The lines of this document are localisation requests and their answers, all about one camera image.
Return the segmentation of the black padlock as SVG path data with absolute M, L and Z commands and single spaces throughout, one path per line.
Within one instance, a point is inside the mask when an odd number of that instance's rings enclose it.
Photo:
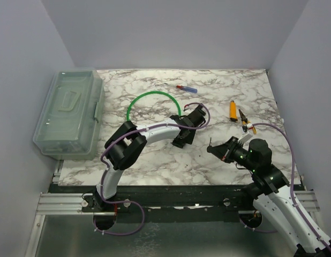
M 186 144 L 187 144 L 187 140 L 183 139 L 183 138 L 175 138 L 172 141 L 173 146 L 181 148 L 181 149 L 183 149 Z

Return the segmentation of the green cable lock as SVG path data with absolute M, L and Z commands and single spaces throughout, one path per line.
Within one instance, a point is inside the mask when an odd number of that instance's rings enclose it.
M 159 90 L 142 93 L 127 108 L 126 120 L 142 123 L 159 122 L 183 113 L 180 103 L 170 94 Z

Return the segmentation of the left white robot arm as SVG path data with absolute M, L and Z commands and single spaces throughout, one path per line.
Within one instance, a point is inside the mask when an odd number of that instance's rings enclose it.
M 107 140 L 100 161 L 106 165 L 100 182 L 96 185 L 94 204 L 100 211 L 108 211 L 114 204 L 112 197 L 123 171 L 135 164 L 143 149 L 153 143 L 171 140 L 177 148 L 193 143 L 195 132 L 208 126 L 211 115 L 202 103 L 195 103 L 188 115 L 172 115 L 151 125 L 137 126 L 124 122 Z

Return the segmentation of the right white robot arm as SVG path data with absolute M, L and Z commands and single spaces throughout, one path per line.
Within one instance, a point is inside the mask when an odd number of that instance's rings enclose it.
M 331 256 L 331 238 L 316 224 L 295 195 L 289 181 L 272 164 L 272 151 L 262 139 L 253 139 L 249 148 L 236 137 L 207 147 L 225 163 L 235 162 L 251 172 L 253 182 L 243 188 L 241 205 L 258 210 L 286 240 L 295 256 Z

